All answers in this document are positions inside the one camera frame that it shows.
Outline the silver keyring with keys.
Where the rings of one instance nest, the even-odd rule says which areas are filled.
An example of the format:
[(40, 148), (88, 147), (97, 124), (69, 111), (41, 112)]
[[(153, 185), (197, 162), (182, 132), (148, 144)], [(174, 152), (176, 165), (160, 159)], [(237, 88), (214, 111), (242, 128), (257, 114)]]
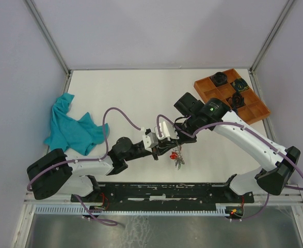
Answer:
[(185, 165), (185, 161), (184, 161), (183, 155), (182, 155), (182, 146), (179, 145), (179, 146), (177, 146), (177, 147), (178, 147), (177, 150), (176, 150), (176, 151), (172, 150), (171, 153), (172, 153), (172, 152), (176, 152), (176, 153), (178, 154), (178, 158), (177, 158), (176, 160), (173, 160), (173, 161), (174, 161), (175, 168), (176, 168), (177, 170), (180, 170), (181, 167), (182, 167), (183, 165)]

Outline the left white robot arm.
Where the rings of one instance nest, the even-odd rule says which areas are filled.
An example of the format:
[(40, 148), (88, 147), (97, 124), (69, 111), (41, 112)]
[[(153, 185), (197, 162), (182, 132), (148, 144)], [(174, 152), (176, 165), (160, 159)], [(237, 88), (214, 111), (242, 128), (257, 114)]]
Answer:
[(93, 202), (100, 197), (97, 176), (117, 175), (128, 168), (127, 162), (131, 160), (147, 156), (158, 160), (178, 144), (178, 137), (157, 138), (149, 133), (135, 144), (128, 137), (119, 138), (104, 157), (69, 159), (58, 148), (27, 168), (27, 189), (36, 200), (60, 193), (76, 194)]

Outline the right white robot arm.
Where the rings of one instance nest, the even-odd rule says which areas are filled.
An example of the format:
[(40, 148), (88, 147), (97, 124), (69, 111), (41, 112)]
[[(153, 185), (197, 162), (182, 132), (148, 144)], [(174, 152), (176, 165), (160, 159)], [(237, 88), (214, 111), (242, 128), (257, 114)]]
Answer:
[(262, 136), (217, 98), (203, 103), (187, 92), (174, 107), (187, 117), (178, 126), (181, 132), (196, 136), (203, 129), (212, 130), (238, 145), (259, 163), (260, 168), (256, 170), (230, 177), (228, 186), (223, 189), (227, 201), (235, 202), (258, 189), (271, 195), (282, 193), (299, 160), (298, 148), (286, 148)]

